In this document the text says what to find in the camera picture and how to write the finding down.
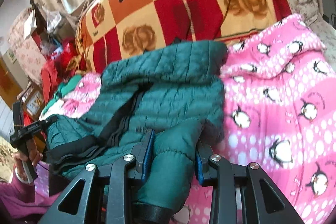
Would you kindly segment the magenta sleeve forearm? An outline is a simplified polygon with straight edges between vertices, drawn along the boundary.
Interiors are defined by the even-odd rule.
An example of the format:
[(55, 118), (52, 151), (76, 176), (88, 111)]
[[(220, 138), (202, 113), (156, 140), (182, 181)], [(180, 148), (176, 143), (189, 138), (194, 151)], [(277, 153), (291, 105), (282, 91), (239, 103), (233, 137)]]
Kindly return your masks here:
[(1, 184), (1, 223), (38, 223), (60, 194), (38, 195), (35, 184), (28, 184), (13, 170), (11, 183)]

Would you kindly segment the person left hand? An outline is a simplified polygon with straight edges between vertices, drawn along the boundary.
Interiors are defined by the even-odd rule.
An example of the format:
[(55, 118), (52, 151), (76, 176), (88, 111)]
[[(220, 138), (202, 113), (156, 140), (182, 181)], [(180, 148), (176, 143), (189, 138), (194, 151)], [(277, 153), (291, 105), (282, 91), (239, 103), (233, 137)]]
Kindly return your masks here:
[(15, 166), (17, 167), (19, 172), (23, 172), (24, 162), (30, 160), (33, 166), (37, 166), (37, 164), (41, 161), (43, 157), (43, 155), (38, 151), (34, 139), (26, 141), (26, 147), (27, 153), (17, 151), (13, 156)]

